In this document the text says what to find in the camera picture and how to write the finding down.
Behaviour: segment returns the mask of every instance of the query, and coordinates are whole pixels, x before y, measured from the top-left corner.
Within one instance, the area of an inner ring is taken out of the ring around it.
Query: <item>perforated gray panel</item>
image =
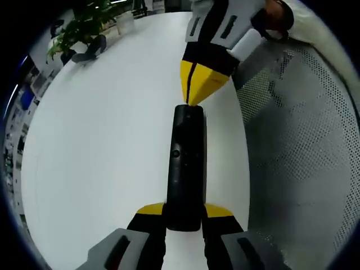
[[[315,50],[282,57],[237,91],[250,164],[249,229],[292,269],[324,269],[360,218],[360,134],[350,97]]]

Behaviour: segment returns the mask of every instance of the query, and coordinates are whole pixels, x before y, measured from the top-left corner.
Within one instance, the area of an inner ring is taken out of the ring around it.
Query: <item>white table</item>
[[[31,236],[54,270],[75,269],[139,208],[165,201],[190,16],[137,20],[136,33],[96,61],[69,62],[42,98],[25,144],[21,192]],[[201,106],[207,202],[227,207],[247,229],[248,151],[232,82]],[[207,269],[203,248],[200,231],[168,231],[163,269]]]

